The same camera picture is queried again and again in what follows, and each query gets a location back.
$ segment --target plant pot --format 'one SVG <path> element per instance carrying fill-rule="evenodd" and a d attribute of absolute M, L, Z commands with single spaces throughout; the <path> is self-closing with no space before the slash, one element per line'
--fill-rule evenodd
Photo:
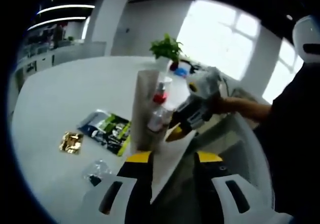
<path fill-rule="evenodd" d="M 178 61 L 172 62 L 172 64 L 170 65 L 170 70 L 174 72 L 178 67 L 179 67 Z"/>
<path fill-rule="evenodd" d="M 168 71 L 168 66 L 169 66 L 170 59 L 166 57 L 160 57 L 156 60 L 156 68 L 160 72 L 167 72 Z"/>

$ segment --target gold foil packet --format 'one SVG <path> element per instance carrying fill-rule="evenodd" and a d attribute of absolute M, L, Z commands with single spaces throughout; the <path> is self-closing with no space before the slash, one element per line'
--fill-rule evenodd
<path fill-rule="evenodd" d="M 84 135 L 81 133 L 65 132 L 59 146 L 60 151 L 79 154 Z"/>

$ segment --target ceiling light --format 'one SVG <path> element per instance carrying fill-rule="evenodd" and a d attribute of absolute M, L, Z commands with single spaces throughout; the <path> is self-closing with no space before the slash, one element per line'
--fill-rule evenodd
<path fill-rule="evenodd" d="M 45 8 L 43 10 L 40 10 L 37 14 L 53 10 L 53 9 L 58 9 L 58 8 L 94 8 L 94 5 L 88 5 L 88 4 L 65 4 L 65 5 L 59 5 L 55 7 L 50 7 L 50 8 Z"/>
<path fill-rule="evenodd" d="M 287 17 L 287 19 L 293 20 L 292 16 L 289 14 L 287 14 L 286 17 Z"/>
<path fill-rule="evenodd" d="M 35 27 L 38 27 L 40 25 L 46 24 L 46 23 L 52 23 L 52 22 L 57 22 L 57 21 L 63 21 L 63 20 L 74 20 L 74 19 L 86 19 L 86 17 L 67 17 L 67 18 L 56 18 L 56 19 L 52 19 L 52 20 L 48 20 L 45 22 L 41 22 L 41 23 L 37 23 L 34 26 L 31 26 L 30 28 L 28 28 L 27 30 L 33 29 Z"/>

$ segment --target red bottle cap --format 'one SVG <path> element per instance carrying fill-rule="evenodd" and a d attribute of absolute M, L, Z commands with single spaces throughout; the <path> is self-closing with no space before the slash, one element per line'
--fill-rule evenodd
<path fill-rule="evenodd" d="M 166 92 L 164 92 L 163 95 L 156 93 L 153 97 L 153 101 L 158 104 L 163 104 L 166 101 L 166 99 L 167 99 Z"/>

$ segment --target clear plastic bag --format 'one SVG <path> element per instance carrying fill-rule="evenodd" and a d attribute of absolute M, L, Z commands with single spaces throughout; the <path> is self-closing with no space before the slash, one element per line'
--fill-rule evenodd
<path fill-rule="evenodd" d="M 94 186 L 98 185 L 106 174 L 111 174 L 109 166 L 103 160 L 94 161 L 83 172 L 84 179 L 91 182 Z"/>

